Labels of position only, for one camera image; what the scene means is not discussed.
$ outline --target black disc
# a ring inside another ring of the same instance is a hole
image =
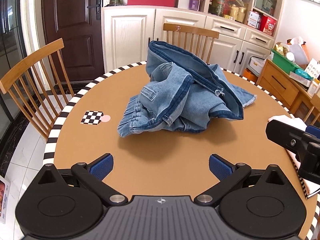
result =
[[[102,203],[78,187],[43,184],[33,197],[21,198],[16,216],[24,234],[36,238],[68,238],[90,229],[102,215]]]
[[[249,187],[226,195],[219,206],[223,220],[236,231],[253,238],[284,239],[298,234],[306,217],[298,194],[290,195],[281,185]]]

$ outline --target green box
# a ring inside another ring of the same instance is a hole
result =
[[[272,49],[274,52],[274,56],[272,59],[272,62],[276,64],[279,68],[281,68],[284,72],[286,72],[288,75],[290,72],[295,73],[296,69],[302,69],[295,63],[288,60],[286,57],[282,56],[279,52]]]

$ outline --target drawer handle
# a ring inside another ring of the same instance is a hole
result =
[[[266,41],[262,40],[262,39],[259,39],[259,38],[256,38],[258,41],[262,41],[264,43],[267,43]]]
[[[284,89],[286,89],[274,76],[271,76],[275,81],[277,81],[279,84],[280,84],[280,86],[282,86]]]
[[[244,57],[244,52],[242,53],[242,58],[241,58],[241,60],[240,60],[240,62],[239,62],[240,65],[242,64],[243,57]]]
[[[233,63],[236,63],[238,56],[239,56],[239,50],[237,50],[237,56]]]
[[[233,31],[233,32],[235,32],[235,30],[230,29],[230,28],[227,28],[227,27],[220,26],[220,28],[222,28],[222,29],[226,29],[226,30],[228,30],[228,31]]]

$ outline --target round table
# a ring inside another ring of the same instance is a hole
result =
[[[90,163],[111,153],[114,168],[103,182],[129,199],[132,195],[191,195],[193,199],[219,182],[208,167],[212,153],[231,163],[247,163],[253,169],[265,169],[275,163],[305,204],[307,218],[299,236],[310,239],[319,214],[317,194],[306,199],[286,150],[269,141],[265,134],[268,118],[290,116],[288,109],[260,86],[225,70],[229,82],[257,95],[256,101],[244,109],[244,120],[212,119],[207,130],[199,134],[161,130],[121,138],[117,126],[129,98],[149,82],[145,63],[115,69],[80,90],[52,128],[44,164],[53,163],[54,158],[58,169],[67,169],[77,162]],[[81,123],[87,111],[103,112],[111,119],[97,125]]]

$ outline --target white cloth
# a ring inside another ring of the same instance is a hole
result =
[[[278,120],[280,122],[286,123],[290,126],[293,126],[293,127],[298,128],[300,130],[303,130],[303,131],[305,131],[307,128],[307,125],[300,118],[290,118],[290,117],[287,117],[286,115],[279,115],[279,116],[273,116],[268,119],[269,122],[271,120]],[[294,164],[299,169],[301,163],[297,161],[296,155],[293,152],[290,152],[288,150],[287,150],[287,152],[290,155],[290,157],[292,158]],[[304,181],[304,185],[305,185],[306,191],[307,191],[307,198],[310,198],[311,196],[315,195],[316,193],[318,193],[320,191],[320,185],[318,185],[314,182],[311,182],[309,180],[306,180],[306,179],[303,179],[303,181]]]

